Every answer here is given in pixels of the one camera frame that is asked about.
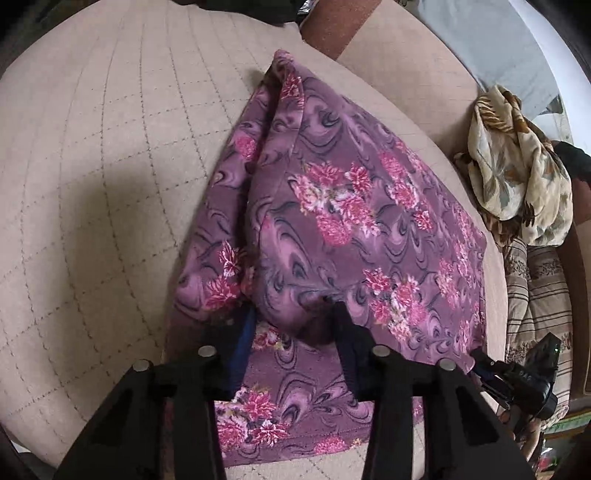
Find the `pink flower print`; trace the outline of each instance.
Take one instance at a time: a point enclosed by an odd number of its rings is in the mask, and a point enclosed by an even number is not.
[[[374,292],[374,295],[379,295],[383,291],[390,289],[390,279],[384,275],[382,268],[377,270],[364,270],[365,281],[368,283],[369,289]]]
[[[239,248],[232,248],[230,243],[226,240],[222,242],[222,249],[217,253],[220,263],[223,265],[223,276],[226,278],[233,277],[240,273],[241,267],[239,265],[242,253]]]
[[[423,399],[421,397],[413,397],[413,423],[419,423],[423,419]]]
[[[269,393],[250,392],[248,400],[242,407],[251,421],[258,419],[270,420],[277,406],[271,402]]]
[[[248,135],[241,135],[234,142],[236,151],[248,161],[251,161],[255,156],[256,142]]]
[[[251,430],[252,441],[258,445],[266,443],[269,447],[275,445],[279,440],[289,436],[288,426],[284,423],[273,423],[265,420],[260,427]]]
[[[445,258],[442,258],[439,261],[439,274],[440,275],[445,275],[445,276],[451,276],[453,275],[453,264],[451,262],[448,262]]]
[[[403,320],[399,322],[390,322],[388,324],[388,330],[400,343],[406,342],[410,336],[410,328],[408,328],[407,323]]]
[[[419,227],[421,230],[430,232],[433,229],[433,223],[431,221],[431,217],[429,217],[429,210],[414,212],[414,221],[417,223],[417,227]]]
[[[209,310],[217,310],[223,307],[230,300],[237,299],[240,293],[238,285],[228,283],[223,275],[220,275],[215,280],[208,281],[206,287],[210,292],[210,296],[204,306]]]
[[[236,418],[222,418],[217,421],[217,437],[219,438],[220,448],[223,452],[228,452],[239,447],[246,440],[246,424]]]
[[[351,169],[345,173],[345,178],[351,182],[357,195],[367,195],[371,192],[373,184],[365,167],[357,167],[352,163]]]
[[[374,313],[376,325],[386,325],[391,319],[390,306],[380,300],[371,300],[369,302],[369,308]]]
[[[346,245],[351,241],[351,230],[339,218],[322,213],[316,217],[322,238],[330,245]]]
[[[340,168],[333,167],[328,162],[325,164],[308,164],[308,175],[323,187],[333,187],[343,179],[343,171]]]
[[[324,204],[328,199],[325,189],[317,187],[305,175],[294,175],[290,181],[290,187],[295,197],[300,201],[300,209],[303,213],[322,213]]]
[[[466,318],[460,321],[460,329],[457,333],[457,347],[461,353],[467,353],[468,347],[472,344],[472,332],[470,322]]]
[[[286,98],[296,97],[297,106],[303,108],[304,106],[304,86],[302,85],[301,77],[290,73],[283,82],[281,87],[280,98],[284,100]]]
[[[387,192],[397,205],[403,205],[407,209],[413,209],[418,205],[418,192],[411,183],[398,181],[393,185],[388,185]]]
[[[348,225],[367,225],[375,223],[371,210],[359,195],[350,195],[338,202],[343,223]]]
[[[418,291],[418,282],[413,277],[408,277],[392,292],[392,303],[399,309],[406,310],[415,302]]]
[[[397,149],[399,149],[401,152],[403,152],[407,157],[408,160],[410,161],[411,165],[413,166],[413,168],[417,171],[424,171],[424,164],[421,161],[421,159],[418,157],[418,155],[413,152],[410,148],[408,148],[406,146],[406,144],[400,140],[399,138],[396,138],[394,140],[394,145],[396,146]]]
[[[406,169],[391,152],[380,152],[379,160],[393,180],[400,180],[406,175]]]
[[[450,306],[457,306],[459,293],[453,281],[454,266],[444,258],[439,261],[439,270],[435,275],[435,283],[441,291],[441,295],[446,298]]]
[[[462,205],[455,203],[453,205],[453,214],[456,218],[456,223],[459,225],[462,235],[466,242],[470,243],[473,241],[473,228],[472,222],[469,215],[462,208]]]
[[[457,270],[462,277],[466,279],[468,285],[471,284],[472,279],[469,277],[469,266],[468,266],[468,252],[463,244],[455,245],[456,256],[457,256]]]
[[[427,318],[428,312],[424,305],[418,301],[414,301],[408,310],[408,324],[410,326],[417,326],[423,323]]]
[[[347,448],[347,444],[341,437],[337,435],[331,435],[330,437],[326,437],[314,445],[314,454],[326,455],[327,453],[342,452]]]
[[[267,322],[261,322],[256,326],[255,338],[252,342],[254,350],[264,350],[267,347],[281,346],[281,334],[279,330]]]

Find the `purple floral cloth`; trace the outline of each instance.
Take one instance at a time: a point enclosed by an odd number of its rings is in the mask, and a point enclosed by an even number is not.
[[[396,135],[287,52],[244,110],[189,242],[168,357],[236,302],[261,316],[243,388],[216,404],[226,466],[367,440],[372,404],[345,385],[327,298],[408,359],[467,371],[483,344],[483,235]]]

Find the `quilted fabric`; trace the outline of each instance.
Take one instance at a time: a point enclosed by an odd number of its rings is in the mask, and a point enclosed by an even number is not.
[[[53,465],[135,359],[160,360],[188,225],[277,48],[397,132],[484,230],[441,151],[293,26],[165,0],[93,4],[0,80],[0,421]],[[506,287],[486,237],[487,342],[501,358]]]

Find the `striped cushion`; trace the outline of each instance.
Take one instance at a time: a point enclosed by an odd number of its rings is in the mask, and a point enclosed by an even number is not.
[[[569,410],[573,371],[573,318],[569,289],[555,247],[528,247],[514,240],[504,249],[509,295],[507,361],[523,364],[527,352],[547,333],[562,341],[554,393],[558,406],[543,427]]]

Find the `floral fabric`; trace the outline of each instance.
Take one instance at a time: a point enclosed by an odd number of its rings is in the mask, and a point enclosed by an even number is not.
[[[174,358],[237,302],[259,311],[243,388],[216,404],[225,465],[367,440],[372,404],[346,387],[327,299],[408,359],[470,369],[485,334],[484,250],[416,153],[278,51],[199,208],[168,325]]]

